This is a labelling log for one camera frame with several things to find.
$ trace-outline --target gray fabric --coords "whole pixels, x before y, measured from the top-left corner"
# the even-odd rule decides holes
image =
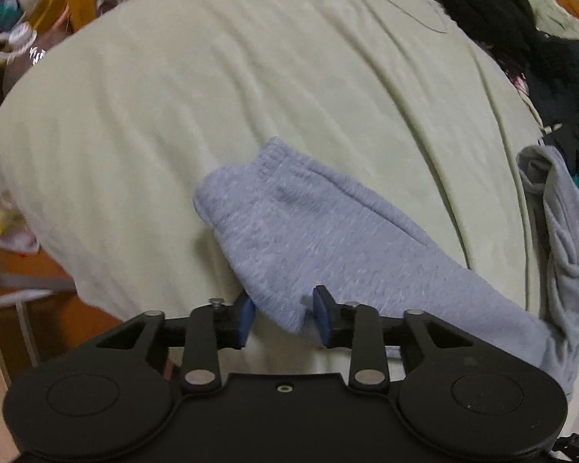
[[[579,366],[579,190],[553,146],[529,146],[517,156],[526,193],[542,198],[549,233],[547,318],[553,339],[545,367],[562,368],[572,385]]]
[[[255,304],[290,332],[303,327],[323,283],[337,301],[389,317],[424,309],[571,392],[577,361],[565,336],[452,260],[378,194],[279,139],[252,164],[207,176],[194,204]]]

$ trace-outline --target gray garment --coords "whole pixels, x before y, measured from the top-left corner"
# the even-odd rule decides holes
[[[301,330],[323,283],[337,301],[388,317],[424,309],[572,390],[577,361],[563,335],[448,257],[378,194],[280,139],[252,164],[207,176],[194,204],[256,306],[290,332]]]
[[[525,192],[542,198],[549,234],[547,315],[553,338],[545,370],[561,368],[573,385],[579,366],[579,190],[554,146],[528,146],[517,156]]]

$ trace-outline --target gray sweatpants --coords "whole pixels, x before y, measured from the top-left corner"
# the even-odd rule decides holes
[[[338,302],[387,317],[423,309],[572,389],[578,360],[566,335],[457,264],[382,197],[279,139],[252,164],[207,176],[194,204],[256,306],[290,332],[324,284]]]

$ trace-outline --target screw hole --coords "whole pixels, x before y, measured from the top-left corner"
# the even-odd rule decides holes
[[[281,383],[276,387],[276,391],[279,393],[292,393],[294,391],[294,386],[289,383]]]

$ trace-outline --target silver bolt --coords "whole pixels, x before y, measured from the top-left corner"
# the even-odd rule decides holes
[[[207,369],[193,369],[185,374],[185,381],[192,385],[208,385],[216,379],[216,374]]]
[[[376,369],[363,369],[354,375],[354,379],[363,385],[379,385],[386,379],[384,373]]]
[[[208,302],[216,310],[223,307],[225,300],[222,297],[212,297],[208,300]]]

